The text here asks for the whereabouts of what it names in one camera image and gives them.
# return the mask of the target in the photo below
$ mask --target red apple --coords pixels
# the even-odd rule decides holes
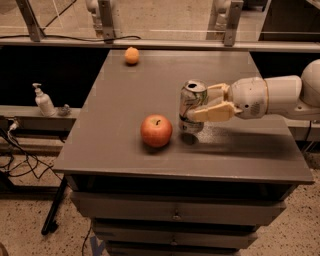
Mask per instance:
[[[172,125],[163,115],[149,115],[141,124],[140,134],[144,143],[153,148],[160,148],[170,141]]]

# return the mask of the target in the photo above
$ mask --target wire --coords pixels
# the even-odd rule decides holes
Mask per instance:
[[[84,42],[109,42],[114,40],[122,40],[122,39],[136,39],[140,40],[141,37],[139,36],[122,36],[122,37],[116,37],[116,38],[110,38],[110,39],[90,39],[90,38],[81,38],[81,37],[72,37],[72,36],[63,36],[63,35],[47,35],[43,31],[43,29],[40,29],[42,35],[44,38],[63,38],[63,39],[71,39],[71,40],[77,40],[77,41],[84,41]],[[12,36],[0,36],[0,39],[7,39],[7,38],[19,38],[19,37],[30,37],[30,35],[12,35]]]
[[[45,162],[41,161],[40,159],[38,159],[38,157],[36,155],[33,155],[33,154],[30,154],[28,152],[26,152],[19,144],[19,142],[17,141],[17,139],[11,134],[11,130],[9,130],[7,133],[5,133],[4,130],[0,129],[0,136],[3,137],[10,145],[18,148],[26,157],[26,159],[24,161],[22,161],[21,163],[19,163],[18,165],[16,165],[15,167],[11,168],[10,169],[10,165],[11,163],[14,161],[14,157],[13,155],[11,154],[11,158],[8,162],[8,164],[5,166],[5,167],[8,167],[6,168],[6,173],[9,177],[21,177],[21,176],[24,176],[26,174],[29,174],[29,173],[32,173],[36,179],[40,180],[41,177],[48,171],[48,170],[51,170],[52,171],[52,167],[53,165],[49,165],[49,164],[46,164]],[[30,163],[30,157],[33,158],[36,162],[34,164],[34,166],[31,165]],[[24,172],[24,173],[21,173],[21,174],[16,174],[16,175],[13,175],[11,174],[11,172],[15,169],[17,169],[19,166],[21,166],[22,164],[24,163],[27,163],[27,165],[29,166],[30,170],[27,171],[27,172]],[[36,173],[35,173],[35,169],[39,166],[39,163],[40,164],[43,164],[44,166],[46,166],[46,168],[42,171],[42,173],[38,176]]]
[[[0,39],[7,39],[7,38],[18,38],[18,37],[30,37],[30,35],[12,35],[12,36],[0,36]]]
[[[89,228],[89,230],[88,230],[88,232],[87,232],[87,235],[86,235],[86,237],[85,237],[84,240],[83,240],[82,249],[81,249],[82,256],[84,256],[84,247],[85,247],[86,242],[87,242],[87,240],[88,240],[88,238],[89,238],[90,232],[91,232],[91,222],[90,222],[90,228]]]
[[[122,39],[136,39],[140,40],[141,37],[139,36],[122,36],[122,37],[116,37],[116,38],[110,38],[110,39],[90,39],[90,38],[81,38],[81,37],[72,37],[72,36],[63,36],[63,35],[46,35],[47,38],[63,38],[63,39],[72,39],[72,40],[78,40],[78,41],[85,41],[85,42],[109,42],[113,40],[122,40]]]

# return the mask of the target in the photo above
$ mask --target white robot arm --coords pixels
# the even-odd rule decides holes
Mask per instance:
[[[278,114],[296,120],[320,120],[320,60],[310,63],[303,74],[262,79],[245,78],[232,85],[207,88],[207,103],[190,108],[193,122],[221,122],[233,116],[242,119]]]

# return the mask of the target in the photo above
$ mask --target pump bottle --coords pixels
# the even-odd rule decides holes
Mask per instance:
[[[56,113],[56,109],[49,97],[48,94],[43,93],[43,91],[39,88],[41,84],[33,83],[32,86],[35,88],[36,92],[36,103],[40,108],[42,115],[44,116],[52,116]]]

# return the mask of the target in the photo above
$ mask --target aluminum can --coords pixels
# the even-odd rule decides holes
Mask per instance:
[[[200,80],[189,80],[181,89],[179,128],[185,133],[198,133],[203,129],[203,122],[194,122],[188,119],[187,113],[190,109],[207,103],[207,87]]]

